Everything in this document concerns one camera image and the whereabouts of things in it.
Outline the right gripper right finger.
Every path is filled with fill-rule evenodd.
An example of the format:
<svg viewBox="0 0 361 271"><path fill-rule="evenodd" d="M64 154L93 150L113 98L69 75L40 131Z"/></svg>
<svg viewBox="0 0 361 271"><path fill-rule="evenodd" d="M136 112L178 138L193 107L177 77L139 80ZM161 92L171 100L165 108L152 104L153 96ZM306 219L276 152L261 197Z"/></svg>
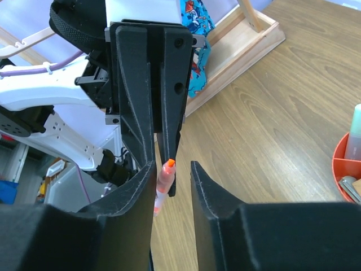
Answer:
<svg viewBox="0 0 361 271"><path fill-rule="evenodd" d="M360 206L249 204L191 162L200 270L359 270Z"/></svg>

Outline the orange pen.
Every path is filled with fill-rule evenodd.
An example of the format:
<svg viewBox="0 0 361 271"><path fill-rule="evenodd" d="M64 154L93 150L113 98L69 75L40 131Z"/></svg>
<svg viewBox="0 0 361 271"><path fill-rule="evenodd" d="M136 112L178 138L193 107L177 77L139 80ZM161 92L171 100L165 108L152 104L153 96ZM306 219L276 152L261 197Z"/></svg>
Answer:
<svg viewBox="0 0 361 271"><path fill-rule="evenodd" d="M169 159L163 164L157 177L156 197L153 209L153 216L156 217L161 211L166 196L175 180L176 165L174 159Z"/></svg>

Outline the green highlighter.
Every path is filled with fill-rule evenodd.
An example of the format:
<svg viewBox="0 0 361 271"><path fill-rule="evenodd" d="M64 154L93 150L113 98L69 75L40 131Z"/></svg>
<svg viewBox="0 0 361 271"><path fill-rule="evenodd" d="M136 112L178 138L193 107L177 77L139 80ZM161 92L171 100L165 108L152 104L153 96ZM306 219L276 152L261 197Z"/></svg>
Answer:
<svg viewBox="0 0 361 271"><path fill-rule="evenodd" d="M360 160L360 107L361 104L357 104L354 108L353 119L347 139L344 158L349 160Z"/></svg>

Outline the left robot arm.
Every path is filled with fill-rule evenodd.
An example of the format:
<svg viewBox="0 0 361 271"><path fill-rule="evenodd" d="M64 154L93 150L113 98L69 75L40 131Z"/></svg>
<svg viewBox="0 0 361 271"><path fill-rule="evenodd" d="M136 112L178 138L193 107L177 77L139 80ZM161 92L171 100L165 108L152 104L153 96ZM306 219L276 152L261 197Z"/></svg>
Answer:
<svg viewBox="0 0 361 271"><path fill-rule="evenodd" d="M181 23L178 1L54 1L48 33L79 48L66 64L1 70L1 131L55 152L98 182L122 185L131 173L55 111L98 108L138 167L155 172L154 135L175 158L196 48L205 37Z"/></svg>

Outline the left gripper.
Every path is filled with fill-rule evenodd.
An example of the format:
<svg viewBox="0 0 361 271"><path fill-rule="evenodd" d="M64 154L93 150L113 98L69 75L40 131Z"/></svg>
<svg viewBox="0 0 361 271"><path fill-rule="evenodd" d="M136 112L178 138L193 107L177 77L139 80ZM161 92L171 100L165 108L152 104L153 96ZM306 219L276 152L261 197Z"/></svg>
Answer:
<svg viewBox="0 0 361 271"><path fill-rule="evenodd" d="M123 20L104 30L108 74L119 101L107 124L121 121L124 145L138 167L153 159L153 127L161 162L175 159L185 113L194 47L193 35L172 23Z"/></svg>

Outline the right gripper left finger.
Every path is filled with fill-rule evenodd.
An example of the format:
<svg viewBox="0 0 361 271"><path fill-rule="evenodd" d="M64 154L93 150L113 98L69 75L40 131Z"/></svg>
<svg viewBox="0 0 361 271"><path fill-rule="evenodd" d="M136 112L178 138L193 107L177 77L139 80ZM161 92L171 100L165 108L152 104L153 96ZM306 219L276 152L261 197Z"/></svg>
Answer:
<svg viewBox="0 0 361 271"><path fill-rule="evenodd" d="M156 164L85 206L1 205L2 270L148 270Z"/></svg>

